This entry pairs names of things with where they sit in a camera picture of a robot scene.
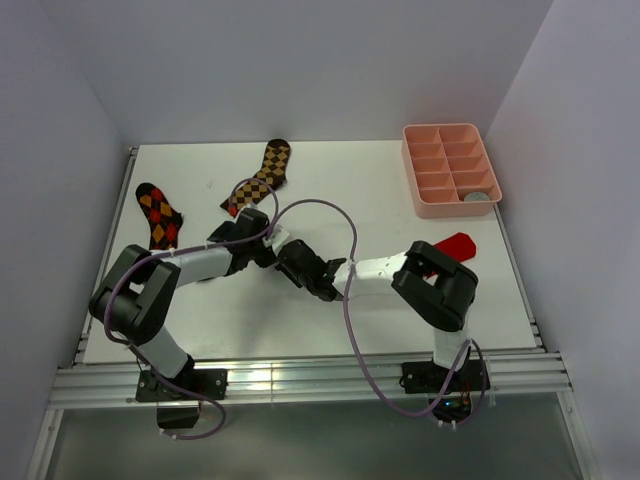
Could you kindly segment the grey ankle sock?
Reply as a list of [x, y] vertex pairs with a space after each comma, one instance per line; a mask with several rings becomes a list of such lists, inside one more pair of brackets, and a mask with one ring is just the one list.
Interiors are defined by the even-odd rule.
[[474, 191], [466, 194], [463, 198], [463, 201], [467, 203], [490, 202], [491, 197], [485, 192]]

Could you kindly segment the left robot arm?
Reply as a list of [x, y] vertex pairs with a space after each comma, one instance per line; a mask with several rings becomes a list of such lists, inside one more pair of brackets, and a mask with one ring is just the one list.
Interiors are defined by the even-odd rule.
[[267, 214], [242, 209], [223, 222], [201, 248], [162, 256], [138, 245], [126, 247], [89, 302], [89, 313], [127, 342], [160, 374], [159, 388], [183, 399], [195, 386], [193, 359], [173, 339], [165, 320], [174, 292], [204, 280], [231, 276], [254, 261], [261, 267], [275, 261], [262, 234]]

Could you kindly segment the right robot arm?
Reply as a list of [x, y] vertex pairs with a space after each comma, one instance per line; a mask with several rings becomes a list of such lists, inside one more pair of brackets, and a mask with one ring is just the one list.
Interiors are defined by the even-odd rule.
[[325, 261], [303, 241], [280, 247], [276, 269], [296, 286], [328, 302], [357, 296], [398, 295], [434, 331], [433, 378], [452, 390], [468, 374], [466, 318], [475, 300], [477, 275], [425, 241], [393, 256]]

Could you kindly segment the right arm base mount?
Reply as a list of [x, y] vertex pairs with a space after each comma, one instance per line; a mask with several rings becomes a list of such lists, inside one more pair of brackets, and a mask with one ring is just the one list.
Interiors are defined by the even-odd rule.
[[[401, 364], [399, 386], [405, 394], [426, 394], [433, 403], [449, 371], [433, 361], [404, 362]], [[491, 388], [486, 363], [478, 359], [465, 359], [447, 384], [443, 398], [430, 412], [439, 424], [458, 427], [476, 412]]]

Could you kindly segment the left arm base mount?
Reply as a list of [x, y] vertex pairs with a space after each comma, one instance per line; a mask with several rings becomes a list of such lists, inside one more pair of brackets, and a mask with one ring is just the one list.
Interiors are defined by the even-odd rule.
[[[226, 369], [195, 369], [180, 378], [167, 379], [154, 370], [139, 374], [134, 399], [141, 404], [156, 405], [156, 423], [161, 432], [181, 440], [212, 436], [226, 423], [227, 413], [220, 404], [228, 385]], [[218, 424], [210, 431], [188, 434], [200, 419], [204, 404], [220, 412]]]

